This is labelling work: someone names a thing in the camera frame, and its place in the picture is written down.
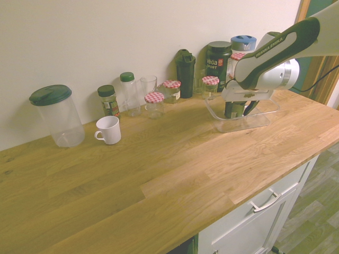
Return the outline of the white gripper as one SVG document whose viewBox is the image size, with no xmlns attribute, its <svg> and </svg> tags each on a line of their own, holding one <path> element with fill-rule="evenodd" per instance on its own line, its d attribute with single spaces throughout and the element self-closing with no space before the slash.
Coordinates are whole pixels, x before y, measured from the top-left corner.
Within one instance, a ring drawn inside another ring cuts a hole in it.
<svg viewBox="0 0 339 254">
<path fill-rule="evenodd" d="M 272 94 L 273 90 L 268 89 L 242 89 L 237 81 L 230 80 L 222 90 L 221 97 L 225 102 L 251 101 L 244 109 L 243 116 L 247 116 L 256 108 L 260 100 L 267 100 Z"/>
</svg>

